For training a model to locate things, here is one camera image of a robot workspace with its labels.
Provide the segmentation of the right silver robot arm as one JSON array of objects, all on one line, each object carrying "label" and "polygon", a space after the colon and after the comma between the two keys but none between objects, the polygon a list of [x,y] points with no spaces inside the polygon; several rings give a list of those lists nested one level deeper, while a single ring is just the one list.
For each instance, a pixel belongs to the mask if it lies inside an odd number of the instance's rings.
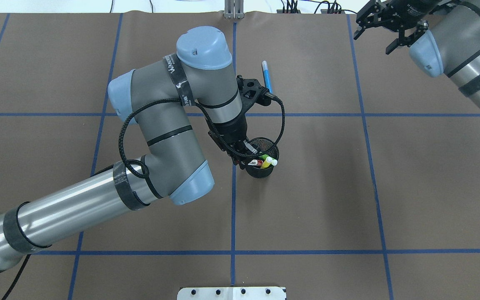
[{"label": "right silver robot arm", "polygon": [[354,40],[368,28],[398,34],[385,49],[407,46],[413,62],[435,78],[446,75],[480,109],[480,0],[456,0],[452,10],[430,28],[424,17],[438,0],[370,0],[357,13]]}]

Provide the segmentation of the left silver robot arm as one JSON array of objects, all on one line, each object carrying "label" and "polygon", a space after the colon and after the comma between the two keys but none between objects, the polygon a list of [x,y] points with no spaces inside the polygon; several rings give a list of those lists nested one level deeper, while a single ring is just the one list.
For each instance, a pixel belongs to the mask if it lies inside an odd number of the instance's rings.
[{"label": "left silver robot arm", "polygon": [[240,163],[256,149],[248,143],[248,104],[238,87],[232,53],[221,30],[189,29],[176,51],[130,70],[108,84],[108,97],[124,121],[120,160],[109,169],[41,199],[0,213],[0,273],[21,258],[152,202],[190,203],[215,181],[185,108],[202,110],[211,137]]}]

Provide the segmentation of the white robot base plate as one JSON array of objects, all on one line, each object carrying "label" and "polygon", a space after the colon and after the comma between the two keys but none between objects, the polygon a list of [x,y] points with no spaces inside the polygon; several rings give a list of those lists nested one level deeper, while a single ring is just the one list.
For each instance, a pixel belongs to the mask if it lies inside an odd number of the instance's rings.
[{"label": "white robot base plate", "polygon": [[286,288],[251,287],[187,287],[177,293],[177,300],[286,300]]}]

